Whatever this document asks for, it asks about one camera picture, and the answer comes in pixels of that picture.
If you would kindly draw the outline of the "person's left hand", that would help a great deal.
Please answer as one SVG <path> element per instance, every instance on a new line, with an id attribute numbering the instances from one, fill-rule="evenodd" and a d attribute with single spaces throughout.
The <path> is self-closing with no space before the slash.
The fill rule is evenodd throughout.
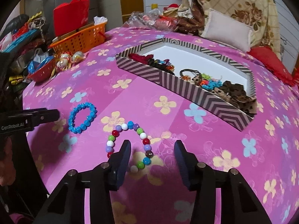
<path id="1" fill-rule="evenodd" d="M 6 138 L 5 146 L 1 151 L 1 186 L 11 185 L 16 178 L 16 169 L 13 163 L 12 142 L 10 137 Z"/>

